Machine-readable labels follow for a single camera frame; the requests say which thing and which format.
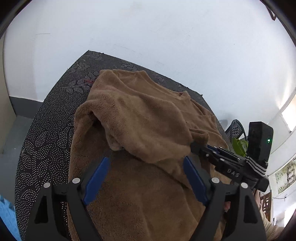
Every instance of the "green plant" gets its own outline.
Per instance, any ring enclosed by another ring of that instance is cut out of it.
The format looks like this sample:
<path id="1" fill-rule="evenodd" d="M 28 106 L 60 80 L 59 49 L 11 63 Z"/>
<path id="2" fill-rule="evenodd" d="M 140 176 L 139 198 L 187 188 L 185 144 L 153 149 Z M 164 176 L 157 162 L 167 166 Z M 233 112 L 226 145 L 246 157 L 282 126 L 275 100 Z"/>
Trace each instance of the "green plant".
<path id="1" fill-rule="evenodd" d="M 232 139 L 232 148 L 234 152 L 240 156 L 245 156 L 248 149 L 248 142 L 246 140 Z"/>

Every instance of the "black chair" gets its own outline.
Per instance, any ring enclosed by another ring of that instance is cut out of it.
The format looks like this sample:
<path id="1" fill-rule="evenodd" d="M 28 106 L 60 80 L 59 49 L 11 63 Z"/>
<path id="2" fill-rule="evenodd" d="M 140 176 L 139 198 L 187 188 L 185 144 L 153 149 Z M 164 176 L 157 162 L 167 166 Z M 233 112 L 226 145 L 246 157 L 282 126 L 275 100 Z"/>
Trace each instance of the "black chair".
<path id="1" fill-rule="evenodd" d="M 242 124 L 236 119 L 231 122 L 231 125 L 227 128 L 227 130 L 225 132 L 226 132 L 226 135 L 227 135 L 231 144 L 232 144 L 233 138 L 238 139 L 241 137 L 242 134 L 244 134 L 244 138 L 247 141 L 247 137 L 246 137 L 246 133 L 244 131 L 244 128 L 243 128 Z"/>

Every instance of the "silver screw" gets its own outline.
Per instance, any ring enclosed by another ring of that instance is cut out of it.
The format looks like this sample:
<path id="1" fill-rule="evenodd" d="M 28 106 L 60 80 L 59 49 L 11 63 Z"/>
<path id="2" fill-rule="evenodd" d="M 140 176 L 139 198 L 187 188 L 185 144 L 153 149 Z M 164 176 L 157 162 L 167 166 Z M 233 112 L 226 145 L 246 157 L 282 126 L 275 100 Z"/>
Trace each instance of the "silver screw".
<path id="1" fill-rule="evenodd" d="M 50 183 L 44 183 L 44 188 L 49 188 L 50 187 Z"/>
<path id="2" fill-rule="evenodd" d="M 72 183 L 74 183 L 74 184 L 77 184 L 77 183 L 80 183 L 80 178 L 74 178 L 73 180 L 72 180 Z"/>
<path id="3" fill-rule="evenodd" d="M 248 188 L 248 184 L 246 183 L 241 183 L 242 188 Z"/>
<path id="4" fill-rule="evenodd" d="M 219 178 L 213 177 L 212 182 L 217 184 L 220 182 L 220 180 L 219 180 Z"/>

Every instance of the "window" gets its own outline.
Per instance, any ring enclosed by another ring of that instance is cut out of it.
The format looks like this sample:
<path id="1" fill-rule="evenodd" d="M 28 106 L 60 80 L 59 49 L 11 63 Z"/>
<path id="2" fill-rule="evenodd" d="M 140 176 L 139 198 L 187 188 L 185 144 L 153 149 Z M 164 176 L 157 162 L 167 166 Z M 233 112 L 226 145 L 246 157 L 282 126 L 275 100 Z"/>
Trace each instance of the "window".
<path id="1" fill-rule="evenodd" d="M 281 114 L 290 131 L 293 131 L 296 127 L 296 95 Z"/>
<path id="2" fill-rule="evenodd" d="M 290 221 L 294 211 L 296 209 L 296 203 L 294 203 L 292 206 L 290 206 L 286 211 L 285 211 L 285 217 L 284 217 L 284 227 L 287 225 L 287 223 Z"/>

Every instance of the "black mat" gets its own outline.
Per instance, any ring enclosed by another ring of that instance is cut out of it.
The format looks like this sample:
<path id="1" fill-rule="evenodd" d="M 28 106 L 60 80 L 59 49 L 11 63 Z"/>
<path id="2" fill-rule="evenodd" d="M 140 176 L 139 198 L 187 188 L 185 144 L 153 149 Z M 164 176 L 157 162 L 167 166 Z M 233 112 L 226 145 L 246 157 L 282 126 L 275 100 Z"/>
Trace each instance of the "black mat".
<path id="1" fill-rule="evenodd" d="M 211 111 L 200 94 L 165 76 L 112 56 L 87 51 L 52 88 L 24 141 L 15 184 L 15 208 L 22 240 L 40 187 L 45 182 L 59 184 L 68 181 L 74 113 L 85 102 L 102 69 L 145 70 L 154 82 L 177 92 L 188 91 L 191 98 Z M 218 120 L 217 125 L 222 137 L 229 144 Z M 66 205 L 63 206 L 63 211 L 66 218 Z"/>

